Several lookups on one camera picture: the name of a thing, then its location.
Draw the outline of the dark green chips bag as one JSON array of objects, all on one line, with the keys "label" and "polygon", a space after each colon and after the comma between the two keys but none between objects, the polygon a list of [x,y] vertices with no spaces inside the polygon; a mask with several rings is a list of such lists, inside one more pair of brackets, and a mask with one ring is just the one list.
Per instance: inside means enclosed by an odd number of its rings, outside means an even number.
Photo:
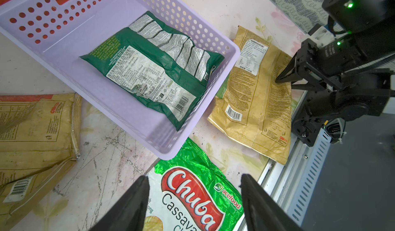
[{"label": "dark green chips bag", "polygon": [[82,59],[179,130],[224,57],[146,12]]}]

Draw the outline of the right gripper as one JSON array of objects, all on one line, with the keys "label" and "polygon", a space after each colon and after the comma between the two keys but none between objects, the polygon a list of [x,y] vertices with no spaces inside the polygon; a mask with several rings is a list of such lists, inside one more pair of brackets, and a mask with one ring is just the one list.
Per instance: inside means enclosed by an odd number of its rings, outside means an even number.
[{"label": "right gripper", "polygon": [[292,132],[313,146],[326,121],[380,116],[395,97],[395,72],[381,64],[395,58],[395,45],[375,45],[373,34],[348,34],[319,48],[310,38],[278,75],[278,84],[307,91]]}]

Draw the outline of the green Chuba cassava chips bag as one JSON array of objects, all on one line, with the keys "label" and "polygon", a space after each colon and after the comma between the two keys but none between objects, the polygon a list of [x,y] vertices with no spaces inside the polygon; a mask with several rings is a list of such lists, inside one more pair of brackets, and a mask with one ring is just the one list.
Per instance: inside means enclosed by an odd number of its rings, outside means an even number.
[{"label": "green Chuba cassava chips bag", "polygon": [[232,231],[244,214],[239,191],[191,139],[147,177],[145,231]]}]

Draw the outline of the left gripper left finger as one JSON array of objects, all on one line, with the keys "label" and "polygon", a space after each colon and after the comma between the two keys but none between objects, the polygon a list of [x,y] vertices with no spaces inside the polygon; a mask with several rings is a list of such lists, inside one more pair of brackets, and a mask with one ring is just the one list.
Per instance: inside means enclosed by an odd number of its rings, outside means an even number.
[{"label": "left gripper left finger", "polygon": [[92,231],[142,231],[149,199],[149,178],[140,176]]}]

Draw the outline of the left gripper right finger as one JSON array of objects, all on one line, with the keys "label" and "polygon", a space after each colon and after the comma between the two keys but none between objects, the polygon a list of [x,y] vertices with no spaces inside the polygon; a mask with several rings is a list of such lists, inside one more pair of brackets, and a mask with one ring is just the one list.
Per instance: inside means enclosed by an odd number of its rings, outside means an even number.
[{"label": "left gripper right finger", "polygon": [[249,231],[302,231],[249,174],[241,177],[241,197]]}]

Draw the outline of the tan chips bag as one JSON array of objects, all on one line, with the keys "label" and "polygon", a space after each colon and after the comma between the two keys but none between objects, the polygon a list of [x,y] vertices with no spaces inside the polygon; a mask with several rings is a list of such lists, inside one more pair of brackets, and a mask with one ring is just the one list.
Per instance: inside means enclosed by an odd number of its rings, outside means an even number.
[{"label": "tan chips bag", "polygon": [[79,94],[1,97],[1,230],[11,230],[80,158]]},{"label": "tan chips bag", "polygon": [[284,165],[291,142],[292,94],[277,76],[291,57],[239,26],[234,43],[240,58],[215,100],[209,122],[230,139]]}]

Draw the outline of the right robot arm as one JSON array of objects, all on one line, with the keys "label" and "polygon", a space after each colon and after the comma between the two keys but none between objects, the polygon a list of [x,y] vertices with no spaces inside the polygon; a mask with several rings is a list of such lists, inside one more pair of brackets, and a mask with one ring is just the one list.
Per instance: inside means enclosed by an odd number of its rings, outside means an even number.
[{"label": "right robot arm", "polygon": [[292,132],[313,146],[326,121],[379,116],[395,96],[395,0],[324,0],[329,43],[305,39],[276,78],[307,95]]}]

